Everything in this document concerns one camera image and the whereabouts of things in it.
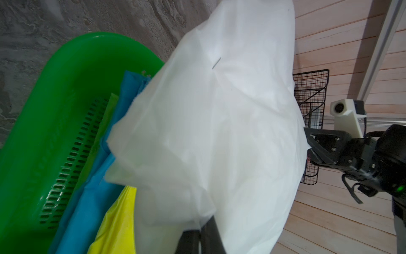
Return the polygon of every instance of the wooden plank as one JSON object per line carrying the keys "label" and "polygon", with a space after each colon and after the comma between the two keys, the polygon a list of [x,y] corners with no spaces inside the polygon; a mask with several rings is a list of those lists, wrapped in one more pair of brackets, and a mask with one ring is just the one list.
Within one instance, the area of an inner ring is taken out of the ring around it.
{"label": "wooden plank", "polygon": [[[369,57],[346,60],[307,68],[294,69],[293,73],[311,72],[318,69],[329,69],[330,76],[363,72],[367,69]],[[393,69],[406,67],[406,51],[386,54],[380,69]]]}
{"label": "wooden plank", "polygon": [[385,252],[396,254],[396,236],[295,201],[291,214]]}
{"label": "wooden plank", "polygon": [[[346,94],[340,95],[327,95],[326,96],[326,105],[330,105],[332,102],[337,100],[347,98]],[[372,105],[391,105],[391,104],[402,104],[406,102],[406,92],[396,92],[396,93],[372,93],[368,96],[367,101],[365,104],[372,104]]]}
{"label": "wooden plank", "polygon": [[297,254],[297,252],[294,252],[280,243],[276,243],[270,254]]}
{"label": "wooden plank", "polygon": [[345,0],[326,8],[296,18],[296,38],[316,34],[368,17],[382,15],[388,9],[389,0]]}
{"label": "wooden plank", "polygon": [[303,69],[332,62],[371,56],[375,47],[375,41],[376,37],[372,37],[297,54],[294,56],[293,69]]}
{"label": "wooden plank", "polygon": [[382,250],[358,242],[290,214],[285,229],[337,254],[382,254]]}
{"label": "wooden plank", "polygon": [[330,105],[332,102],[335,102],[337,100],[346,99],[346,98],[347,98],[346,94],[328,95],[328,96],[326,96],[326,105]]}
{"label": "wooden plank", "polygon": [[354,72],[363,72],[367,69],[369,64],[369,57],[334,62],[334,63],[326,63],[322,65],[316,65],[311,67],[305,67],[300,69],[294,69],[293,73],[300,73],[300,72],[311,72],[318,69],[329,69],[330,75],[342,75],[342,74],[350,74]]}
{"label": "wooden plank", "polygon": [[400,19],[399,25],[396,28],[396,31],[406,29],[406,10],[403,12],[403,15]]}
{"label": "wooden plank", "polygon": [[386,54],[380,69],[393,69],[401,67],[406,67],[406,51]]}
{"label": "wooden plank", "polygon": [[309,240],[304,239],[290,231],[284,229],[278,240],[279,243],[298,254],[334,254]]}
{"label": "wooden plank", "polygon": [[[379,117],[394,117],[394,118],[405,118],[406,117],[406,104],[378,104],[378,105],[365,105],[365,111],[367,115],[372,116],[373,114],[379,114]],[[330,104],[324,106],[324,113],[330,112]]]}
{"label": "wooden plank", "polygon": [[376,81],[371,93],[397,93],[406,92],[406,79]]}
{"label": "wooden plank", "polygon": [[293,0],[295,17],[300,17],[339,1],[340,0]]}
{"label": "wooden plank", "polygon": [[350,84],[328,85],[326,95],[347,95]]}
{"label": "wooden plank", "polygon": [[323,130],[334,130],[334,124],[324,124]]}
{"label": "wooden plank", "polygon": [[295,200],[326,212],[333,213],[361,224],[388,232],[390,234],[396,234],[393,226],[393,218],[380,216],[302,191],[297,192]]}
{"label": "wooden plank", "polygon": [[394,53],[406,50],[406,30],[395,32],[387,53]]}
{"label": "wooden plank", "polygon": [[406,102],[406,92],[372,93],[365,104],[401,104]]}
{"label": "wooden plank", "polygon": [[381,80],[392,80],[392,79],[405,79],[406,78],[406,67],[396,68],[396,69],[383,69],[378,71],[376,76],[376,81]]}
{"label": "wooden plank", "polygon": [[[343,173],[341,173],[339,171],[330,171],[330,170],[326,170],[323,168],[319,168],[317,182],[322,182],[327,185],[332,185],[332,186],[336,186],[336,187],[347,190],[346,186],[344,185],[343,181],[341,180],[342,174]],[[357,183],[357,181],[352,181],[352,180],[347,179],[347,183],[350,186],[352,186],[355,183]],[[361,199],[368,198],[365,194],[363,194],[361,191],[359,191],[358,188],[355,188],[355,191],[357,192],[357,196],[360,197]],[[384,198],[384,199],[392,201],[392,196],[386,192],[379,192],[375,197]]]}
{"label": "wooden plank", "polygon": [[[297,39],[295,41],[295,54],[377,36],[383,20],[384,15],[379,15]],[[368,28],[371,29],[364,33],[367,22]]]}
{"label": "wooden plank", "polygon": [[360,83],[364,78],[364,73],[351,73],[343,75],[330,76],[328,80],[329,85],[339,85],[339,84],[348,84],[348,83]]}
{"label": "wooden plank", "polygon": [[327,185],[321,182],[314,186],[300,184],[298,190],[321,198],[334,200],[340,204],[352,206],[370,213],[375,213],[387,218],[393,218],[392,202],[390,200],[377,197],[361,198],[364,203],[358,204],[351,197],[347,189]]}

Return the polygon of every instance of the gray marble surface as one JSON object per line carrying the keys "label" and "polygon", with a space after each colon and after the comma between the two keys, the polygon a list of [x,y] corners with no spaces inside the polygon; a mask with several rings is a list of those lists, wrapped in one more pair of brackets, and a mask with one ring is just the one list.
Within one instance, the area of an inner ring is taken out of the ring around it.
{"label": "gray marble surface", "polygon": [[220,0],[0,0],[0,149],[41,70],[68,40],[96,31],[137,40],[166,61]]}

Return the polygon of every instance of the green led light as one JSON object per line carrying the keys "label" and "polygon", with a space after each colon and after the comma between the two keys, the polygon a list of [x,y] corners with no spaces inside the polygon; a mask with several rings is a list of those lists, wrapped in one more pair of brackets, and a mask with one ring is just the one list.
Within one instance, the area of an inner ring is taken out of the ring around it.
{"label": "green led light", "polygon": [[399,186],[399,188],[396,190],[396,192],[401,192],[401,191],[403,191],[404,188],[405,188],[405,186]]}

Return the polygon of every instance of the green plastic basket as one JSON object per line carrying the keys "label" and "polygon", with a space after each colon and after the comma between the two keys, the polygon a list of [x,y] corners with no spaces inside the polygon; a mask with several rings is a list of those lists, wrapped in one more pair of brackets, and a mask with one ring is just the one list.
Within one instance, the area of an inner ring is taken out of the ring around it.
{"label": "green plastic basket", "polygon": [[112,33],[80,36],[53,55],[0,152],[1,253],[47,252],[124,71],[154,76],[162,66]]}

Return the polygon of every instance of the black wire basket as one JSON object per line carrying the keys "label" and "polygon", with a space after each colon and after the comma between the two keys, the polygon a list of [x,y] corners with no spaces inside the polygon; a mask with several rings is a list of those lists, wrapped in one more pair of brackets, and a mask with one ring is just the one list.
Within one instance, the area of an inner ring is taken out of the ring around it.
{"label": "black wire basket", "polygon": [[[303,72],[293,75],[295,81],[295,98],[298,102],[303,120],[307,128],[322,129],[326,91],[330,71],[322,69],[313,72]],[[317,183],[319,167],[310,163],[309,158],[302,180],[307,185]]]}

